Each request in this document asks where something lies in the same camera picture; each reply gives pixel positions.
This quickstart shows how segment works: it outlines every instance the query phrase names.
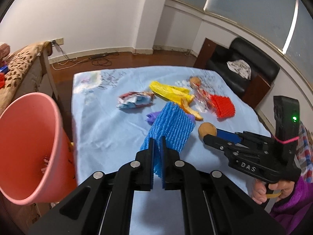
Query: pink rubber band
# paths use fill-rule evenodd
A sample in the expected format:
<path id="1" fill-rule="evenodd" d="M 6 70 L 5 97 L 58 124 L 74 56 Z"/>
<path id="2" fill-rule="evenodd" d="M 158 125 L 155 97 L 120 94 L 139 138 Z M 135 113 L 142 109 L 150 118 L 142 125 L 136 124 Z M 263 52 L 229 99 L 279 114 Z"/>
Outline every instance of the pink rubber band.
<path id="1" fill-rule="evenodd" d="M 279 143 L 281 143 L 281 144 L 288 144 L 288 143 L 290 143 L 290 142 L 294 142 L 294 141 L 298 140 L 298 139 L 299 139 L 299 136 L 294 137 L 294 138 L 289 139 L 289 140 L 280 140 L 280 139 L 276 138 L 275 136 L 274 136 L 274 138 L 275 138 L 275 140 L 277 140 L 277 141 L 278 141 Z"/>

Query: yellow rubber band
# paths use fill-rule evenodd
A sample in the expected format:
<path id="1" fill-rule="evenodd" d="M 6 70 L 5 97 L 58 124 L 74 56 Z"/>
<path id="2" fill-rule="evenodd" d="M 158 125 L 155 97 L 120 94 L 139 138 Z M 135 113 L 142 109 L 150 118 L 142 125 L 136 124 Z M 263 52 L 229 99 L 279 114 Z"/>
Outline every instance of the yellow rubber band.
<path id="1" fill-rule="evenodd" d="M 268 199 L 272 199 L 272 198 L 276 198 L 276 197 L 278 197 L 280 195 L 281 195 L 281 191 L 279 193 L 275 193 L 275 194 L 267 194 L 266 197 Z"/>

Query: blue foam net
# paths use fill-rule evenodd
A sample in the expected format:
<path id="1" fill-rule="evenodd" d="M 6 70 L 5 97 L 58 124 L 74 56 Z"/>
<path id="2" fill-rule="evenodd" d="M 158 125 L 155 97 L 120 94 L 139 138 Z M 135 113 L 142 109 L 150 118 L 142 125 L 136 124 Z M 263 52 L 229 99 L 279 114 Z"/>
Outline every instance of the blue foam net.
<path id="1" fill-rule="evenodd" d="M 161 113 L 154 121 L 147 137 L 145 138 L 140 150 L 148 149 L 149 138 L 154 138 L 154 173 L 159 177 L 161 172 L 161 137 L 165 136 L 166 146 L 174 149 L 179 153 L 184 148 L 190 133 L 194 129 L 195 124 L 187 116 L 187 114 L 174 102 L 167 102 Z"/>

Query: leopard print blanket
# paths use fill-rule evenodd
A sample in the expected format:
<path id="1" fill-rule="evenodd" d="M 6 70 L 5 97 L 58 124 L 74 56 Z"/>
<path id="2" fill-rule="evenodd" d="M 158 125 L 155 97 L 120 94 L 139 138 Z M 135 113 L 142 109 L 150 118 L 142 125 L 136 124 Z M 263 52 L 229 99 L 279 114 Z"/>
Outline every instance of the leopard print blanket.
<path id="1" fill-rule="evenodd" d="M 7 59 L 9 72 L 5 75 L 5 86 L 0 89 L 0 115 L 9 106 L 12 98 L 32 66 L 37 56 L 50 45 L 50 42 L 38 42 L 24 47 L 13 58 Z"/>

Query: plaid cloth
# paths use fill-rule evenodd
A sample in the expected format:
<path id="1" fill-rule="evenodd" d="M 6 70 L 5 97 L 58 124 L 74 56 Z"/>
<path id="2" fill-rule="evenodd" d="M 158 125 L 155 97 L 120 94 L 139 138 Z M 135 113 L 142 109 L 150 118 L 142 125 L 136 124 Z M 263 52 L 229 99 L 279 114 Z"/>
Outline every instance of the plaid cloth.
<path id="1" fill-rule="evenodd" d="M 301 167 L 301 176 L 308 183 L 313 182 L 313 151 L 308 140 L 308 134 L 305 126 L 300 122 L 299 140 L 296 149 L 296 157 Z"/>

